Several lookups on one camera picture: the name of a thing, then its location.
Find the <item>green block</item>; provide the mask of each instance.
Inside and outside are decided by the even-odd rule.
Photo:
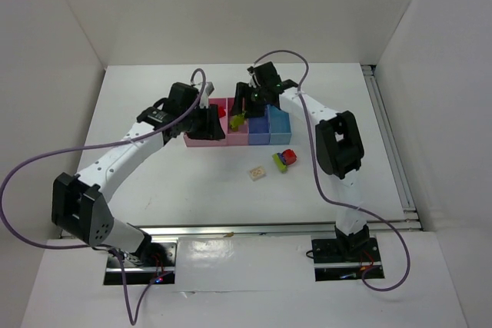
[[[273,154],[271,157],[274,158],[274,163],[277,165],[277,168],[280,172],[282,173],[287,172],[287,165],[282,163],[282,160],[280,159],[278,154]]]
[[[239,126],[242,126],[244,124],[244,121],[244,113],[235,115],[231,118],[231,121],[229,122],[229,127],[231,127],[231,130],[237,131],[239,130]]]

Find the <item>red wire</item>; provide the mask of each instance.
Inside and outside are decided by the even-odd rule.
[[[361,271],[362,270],[369,269],[369,268],[372,268],[372,266],[374,265],[374,259],[373,259],[373,257],[366,250],[362,250],[362,252],[365,253],[366,256],[369,258],[369,260],[371,261],[371,265],[368,266],[368,267],[366,267],[366,266],[362,267],[361,266]]]
[[[159,266],[161,266],[161,269],[162,269],[162,264],[161,264],[161,261],[155,255],[152,255],[152,257],[155,259],[155,273],[154,273],[154,277],[156,277],[157,276],[157,272],[159,270]]]
[[[372,267],[374,265],[374,259],[373,259],[373,257],[366,250],[364,250],[364,253],[367,255],[367,257],[371,261],[370,267]]]

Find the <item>black bracket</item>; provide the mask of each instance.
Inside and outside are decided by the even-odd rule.
[[[379,246],[375,238],[368,238],[363,245],[350,253],[341,247],[338,239],[320,238],[311,241],[314,264],[317,263],[356,263],[361,261],[361,254],[367,253],[374,261],[381,261]]]
[[[361,134],[355,116],[345,111],[316,125],[317,162],[326,174],[341,180],[350,171],[358,171],[364,157]]]
[[[345,254],[357,252],[369,241],[369,227],[367,224],[355,234],[344,234],[335,227],[335,235],[337,236],[338,248]]]
[[[89,246],[98,246],[102,236],[91,230],[112,229],[111,215],[99,186],[88,186],[78,176],[60,174],[53,183],[52,222]]]
[[[264,116],[264,106],[269,104],[280,109],[279,96],[288,88],[296,88],[298,84],[292,80],[282,81],[274,64],[269,61],[257,67],[248,68],[254,79],[255,87],[244,82],[236,84],[234,103],[231,115],[241,114],[245,118]]]
[[[137,122],[145,122],[154,126],[155,130],[171,123],[191,107],[198,96],[198,89],[176,82],[171,86],[168,98],[162,98],[152,107],[145,109],[137,117]],[[225,133],[222,131],[218,117],[218,106],[208,105],[208,108],[196,107],[181,122],[162,132],[164,143],[186,132],[192,140],[222,140]]]

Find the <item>metal frame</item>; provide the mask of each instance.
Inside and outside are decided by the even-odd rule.
[[[421,222],[413,210],[406,210],[406,220],[391,221],[398,230],[421,230]],[[390,231],[390,228],[381,222],[369,222],[370,232]],[[169,226],[169,227],[142,227],[142,230],[152,235],[152,240],[165,242],[179,237],[226,237],[226,236],[253,236],[253,235],[287,235],[287,234],[320,234],[334,237],[334,222],[327,223],[298,223],[298,224],[245,224],[245,225],[217,225],[217,226]]]
[[[412,197],[410,187],[408,185],[407,177],[401,163],[400,155],[396,142],[394,140],[393,131],[391,130],[390,121],[386,114],[386,108],[384,107],[383,98],[379,86],[377,85],[376,78],[374,77],[374,67],[371,65],[361,65],[362,74],[366,81],[367,90],[371,98],[372,105],[374,107],[374,113],[376,114],[376,120],[381,130],[381,137],[383,138],[384,147],[386,148],[387,158],[390,161],[391,171],[393,172],[394,181],[397,185],[397,191],[400,195],[401,204],[404,209],[415,210],[414,199]]]

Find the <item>white table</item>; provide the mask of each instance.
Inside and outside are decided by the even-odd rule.
[[[412,256],[412,269],[401,288],[375,293],[360,280],[314,282],[312,260],[304,255],[307,245],[293,237],[290,253],[275,247],[276,237],[252,237],[270,247],[253,246],[247,254],[261,269],[251,272],[247,263],[234,263],[235,275],[211,273],[207,266],[196,269],[195,281],[180,285],[179,276],[187,264],[176,266],[176,284],[154,286],[141,306],[138,326],[145,327],[446,327],[465,328],[463,314],[433,233],[407,232],[404,238]],[[385,280],[370,280],[375,286],[389,286],[401,278],[405,258],[401,244],[393,233],[378,234]],[[215,243],[231,240],[218,238]],[[51,244],[73,244],[73,240],[56,240]],[[180,248],[180,253],[187,249]],[[281,253],[276,259],[270,253]],[[32,289],[22,328],[38,327],[126,327],[128,323],[121,286],[103,286],[107,255],[90,249],[46,250]],[[258,282],[258,290],[242,290],[244,281]],[[130,286],[131,305],[135,309],[143,286]]]
[[[277,64],[283,79],[298,81],[304,66]],[[202,67],[215,86],[213,97],[234,96],[235,84],[248,81],[248,65],[110,66],[92,118],[86,144],[116,141],[137,115],[161,97],[171,84],[188,82]],[[404,219],[381,133],[358,64],[312,64],[304,90],[338,111],[357,119],[365,148],[358,186],[364,206],[390,220]],[[288,147],[298,162],[278,172],[271,155],[288,147],[185,147],[171,141],[141,165],[118,189],[110,208],[115,217],[139,226],[269,224],[334,221],[335,209],[315,190],[305,123],[291,117]],[[102,155],[86,151],[80,167]],[[248,170],[262,165],[267,177],[251,181]],[[331,180],[321,172],[329,197]]]

